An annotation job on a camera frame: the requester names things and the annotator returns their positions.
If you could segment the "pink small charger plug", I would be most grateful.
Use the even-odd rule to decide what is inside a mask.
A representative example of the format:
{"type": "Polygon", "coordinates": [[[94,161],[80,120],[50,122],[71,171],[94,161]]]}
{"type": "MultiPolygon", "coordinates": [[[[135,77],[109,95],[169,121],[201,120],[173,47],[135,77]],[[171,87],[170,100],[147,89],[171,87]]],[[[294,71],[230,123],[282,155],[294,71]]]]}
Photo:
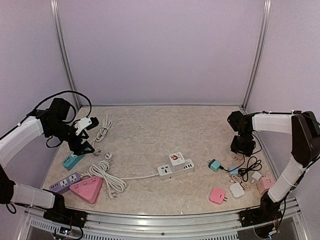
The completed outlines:
{"type": "Polygon", "coordinates": [[[243,154],[242,153],[236,153],[233,157],[233,159],[237,162],[241,162],[244,160],[243,154]]]}

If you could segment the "teal power strip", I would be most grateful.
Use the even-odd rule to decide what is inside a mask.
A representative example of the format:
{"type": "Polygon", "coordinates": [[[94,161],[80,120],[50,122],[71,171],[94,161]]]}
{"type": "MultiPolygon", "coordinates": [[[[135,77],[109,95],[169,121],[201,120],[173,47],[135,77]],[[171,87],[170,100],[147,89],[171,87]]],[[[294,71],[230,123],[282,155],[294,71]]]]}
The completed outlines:
{"type": "Polygon", "coordinates": [[[71,171],[75,165],[78,164],[78,162],[80,160],[82,160],[82,158],[85,155],[75,155],[74,153],[71,153],[63,162],[62,165],[65,169],[67,169],[68,171],[71,171]]]}

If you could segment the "teal charger plug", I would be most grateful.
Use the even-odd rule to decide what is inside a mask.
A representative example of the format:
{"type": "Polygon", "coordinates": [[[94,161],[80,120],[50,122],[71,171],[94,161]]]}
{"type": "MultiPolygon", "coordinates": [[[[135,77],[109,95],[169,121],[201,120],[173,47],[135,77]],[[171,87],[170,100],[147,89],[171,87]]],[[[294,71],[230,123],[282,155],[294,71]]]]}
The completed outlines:
{"type": "Polygon", "coordinates": [[[221,163],[216,159],[212,159],[208,161],[208,167],[212,171],[217,172],[219,169],[221,169],[221,163]]]}

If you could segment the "white cube socket adapter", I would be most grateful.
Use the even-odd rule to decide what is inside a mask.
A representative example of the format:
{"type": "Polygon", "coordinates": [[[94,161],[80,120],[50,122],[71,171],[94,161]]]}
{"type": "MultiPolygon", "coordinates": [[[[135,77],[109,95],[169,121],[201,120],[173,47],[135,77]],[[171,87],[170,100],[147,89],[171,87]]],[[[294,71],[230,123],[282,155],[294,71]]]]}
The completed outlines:
{"type": "Polygon", "coordinates": [[[181,171],[184,168],[186,161],[181,152],[170,154],[168,157],[168,164],[172,172],[181,171]]]}

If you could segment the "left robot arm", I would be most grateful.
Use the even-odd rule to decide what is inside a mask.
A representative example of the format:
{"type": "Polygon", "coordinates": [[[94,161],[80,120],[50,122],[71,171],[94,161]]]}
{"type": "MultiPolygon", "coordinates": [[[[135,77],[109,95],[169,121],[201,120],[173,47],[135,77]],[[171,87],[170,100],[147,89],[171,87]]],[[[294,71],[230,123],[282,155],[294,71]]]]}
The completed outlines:
{"type": "Polygon", "coordinates": [[[77,156],[93,153],[95,149],[88,142],[87,131],[97,127],[99,120],[88,115],[67,121],[71,104],[55,97],[49,108],[35,108],[13,129],[0,138],[0,203],[2,205],[20,204],[28,207],[50,209],[50,214],[63,223],[70,218],[70,211],[58,203],[58,195],[48,190],[41,190],[11,180],[5,167],[23,148],[40,136],[49,139],[58,138],[67,142],[69,149],[77,156]]]}

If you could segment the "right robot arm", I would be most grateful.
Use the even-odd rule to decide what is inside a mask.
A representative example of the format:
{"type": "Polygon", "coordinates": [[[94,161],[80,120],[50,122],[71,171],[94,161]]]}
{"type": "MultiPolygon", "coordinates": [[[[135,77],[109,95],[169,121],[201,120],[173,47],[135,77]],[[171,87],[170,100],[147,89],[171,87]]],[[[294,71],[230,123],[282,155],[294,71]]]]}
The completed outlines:
{"type": "Polygon", "coordinates": [[[227,122],[236,135],[230,145],[233,153],[253,155],[254,133],[275,133],[290,137],[290,155],[286,167],[275,184],[263,194],[256,218],[266,222],[278,211],[280,204],[295,190],[306,171],[320,157],[320,123],[312,111],[255,112],[233,111],[227,122]]]}

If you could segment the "white round plug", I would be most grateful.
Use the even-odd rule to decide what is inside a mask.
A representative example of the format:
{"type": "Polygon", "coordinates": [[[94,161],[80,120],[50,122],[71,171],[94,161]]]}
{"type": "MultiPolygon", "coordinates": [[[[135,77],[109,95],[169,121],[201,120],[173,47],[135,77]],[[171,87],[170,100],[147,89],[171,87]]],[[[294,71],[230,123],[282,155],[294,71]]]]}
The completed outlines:
{"type": "Polygon", "coordinates": [[[107,152],[105,155],[104,155],[104,158],[106,161],[110,161],[112,159],[113,155],[110,153],[110,152],[107,152]]]}

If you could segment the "pink square plug adapter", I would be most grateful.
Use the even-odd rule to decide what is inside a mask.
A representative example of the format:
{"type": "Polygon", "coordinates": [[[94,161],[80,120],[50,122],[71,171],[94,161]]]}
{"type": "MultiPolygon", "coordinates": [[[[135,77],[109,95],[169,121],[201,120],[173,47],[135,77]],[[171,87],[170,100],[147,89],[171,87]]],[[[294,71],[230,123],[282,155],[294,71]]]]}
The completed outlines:
{"type": "Polygon", "coordinates": [[[222,204],[223,202],[226,202],[227,199],[228,198],[226,197],[226,191],[217,187],[212,189],[209,196],[209,201],[218,205],[222,204]]]}

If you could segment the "light blue charger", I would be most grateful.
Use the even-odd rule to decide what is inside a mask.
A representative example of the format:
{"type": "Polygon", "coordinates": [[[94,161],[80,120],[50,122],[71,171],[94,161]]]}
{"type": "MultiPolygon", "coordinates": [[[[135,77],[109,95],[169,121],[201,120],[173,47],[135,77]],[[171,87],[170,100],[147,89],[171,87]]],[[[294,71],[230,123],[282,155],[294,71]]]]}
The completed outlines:
{"type": "Polygon", "coordinates": [[[239,167],[230,166],[227,171],[228,171],[229,176],[238,175],[239,174],[239,167]]]}

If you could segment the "small white charger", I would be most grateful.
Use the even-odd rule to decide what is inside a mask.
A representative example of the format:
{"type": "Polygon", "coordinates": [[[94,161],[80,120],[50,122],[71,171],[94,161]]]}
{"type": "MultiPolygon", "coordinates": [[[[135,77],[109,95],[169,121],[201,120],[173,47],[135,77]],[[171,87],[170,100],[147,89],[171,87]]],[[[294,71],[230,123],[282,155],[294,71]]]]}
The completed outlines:
{"type": "Polygon", "coordinates": [[[251,175],[250,183],[253,184],[254,182],[259,181],[261,177],[262,175],[258,171],[254,171],[251,175]]]}

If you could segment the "pink cube socket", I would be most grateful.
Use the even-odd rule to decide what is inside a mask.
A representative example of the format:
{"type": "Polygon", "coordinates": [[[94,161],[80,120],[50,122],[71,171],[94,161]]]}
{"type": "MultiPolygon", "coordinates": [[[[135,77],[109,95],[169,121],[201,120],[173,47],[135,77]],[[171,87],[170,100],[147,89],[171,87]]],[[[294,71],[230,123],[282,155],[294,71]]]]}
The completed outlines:
{"type": "Polygon", "coordinates": [[[272,175],[263,175],[256,183],[259,194],[262,196],[275,184],[275,180],[272,175]]]}

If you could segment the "pink triangular power strip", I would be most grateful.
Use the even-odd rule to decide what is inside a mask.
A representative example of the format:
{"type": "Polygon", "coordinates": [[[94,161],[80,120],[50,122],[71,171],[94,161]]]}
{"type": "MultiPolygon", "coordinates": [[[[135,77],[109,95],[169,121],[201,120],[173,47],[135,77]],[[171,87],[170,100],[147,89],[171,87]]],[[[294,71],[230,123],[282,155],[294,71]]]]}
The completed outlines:
{"type": "Polygon", "coordinates": [[[92,176],[72,184],[69,189],[87,203],[94,204],[97,201],[103,181],[101,177],[92,176]]]}

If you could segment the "purple power strip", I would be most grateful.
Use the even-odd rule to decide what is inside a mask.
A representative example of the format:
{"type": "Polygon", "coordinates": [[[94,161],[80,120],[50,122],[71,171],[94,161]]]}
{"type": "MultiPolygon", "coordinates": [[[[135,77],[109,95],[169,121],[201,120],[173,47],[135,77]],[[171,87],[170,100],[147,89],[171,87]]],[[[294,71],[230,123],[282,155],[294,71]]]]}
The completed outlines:
{"type": "Polygon", "coordinates": [[[54,183],[49,187],[49,190],[51,192],[57,193],[57,194],[64,194],[67,191],[70,190],[70,186],[81,181],[81,176],[78,172],[75,172],[66,178],[54,183]]]}

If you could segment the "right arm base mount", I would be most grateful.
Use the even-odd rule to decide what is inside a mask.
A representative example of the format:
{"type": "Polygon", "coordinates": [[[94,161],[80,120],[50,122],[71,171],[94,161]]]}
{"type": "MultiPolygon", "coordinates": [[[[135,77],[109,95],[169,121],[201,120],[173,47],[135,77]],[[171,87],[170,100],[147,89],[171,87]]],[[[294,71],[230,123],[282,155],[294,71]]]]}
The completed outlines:
{"type": "Polygon", "coordinates": [[[246,208],[239,212],[241,226],[249,227],[259,225],[282,218],[282,212],[279,204],[271,206],[261,205],[256,208],[246,208]]]}

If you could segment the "right aluminium corner post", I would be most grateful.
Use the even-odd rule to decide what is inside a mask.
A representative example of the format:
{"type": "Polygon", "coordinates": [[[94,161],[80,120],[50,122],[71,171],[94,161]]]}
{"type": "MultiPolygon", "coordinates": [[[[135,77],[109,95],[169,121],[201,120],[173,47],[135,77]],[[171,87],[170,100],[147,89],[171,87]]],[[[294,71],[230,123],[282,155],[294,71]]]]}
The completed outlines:
{"type": "Polygon", "coordinates": [[[272,1],[265,0],[263,5],[262,19],[261,19],[256,51],[253,59],[253,65],[249,75],[249,82],[245,91],[244,99],[241,105],[241,108],[244,111],[248,108],[248,105],[254,90],[254,85],[257,79],[257,75],[259,72],[259,67],[260,67],[262,56],[263,56],[264,46],[265,46],[267,32],[268,32],[271,8],[272,8],[272,1]]]}

